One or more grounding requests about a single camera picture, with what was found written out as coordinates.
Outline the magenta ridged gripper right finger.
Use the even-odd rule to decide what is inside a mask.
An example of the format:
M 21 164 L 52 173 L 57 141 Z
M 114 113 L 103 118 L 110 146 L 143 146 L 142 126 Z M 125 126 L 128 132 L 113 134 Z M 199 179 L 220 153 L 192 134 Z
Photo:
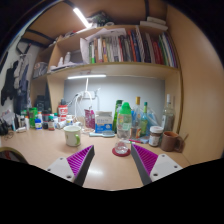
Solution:
M 131 145 L 131 155 L 143 185 L 148 185 L 182 169 L 167 154 L 157 155 L 136 144 Z

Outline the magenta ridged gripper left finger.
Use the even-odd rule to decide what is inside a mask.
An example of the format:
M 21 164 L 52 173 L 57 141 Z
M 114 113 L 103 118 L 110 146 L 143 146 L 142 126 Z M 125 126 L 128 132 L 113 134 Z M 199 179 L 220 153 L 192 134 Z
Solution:
M 47 168 L 47 171 L 82 186 L 94 155 L 94 146 L 90 145 L 67 158 L 58 158 Z

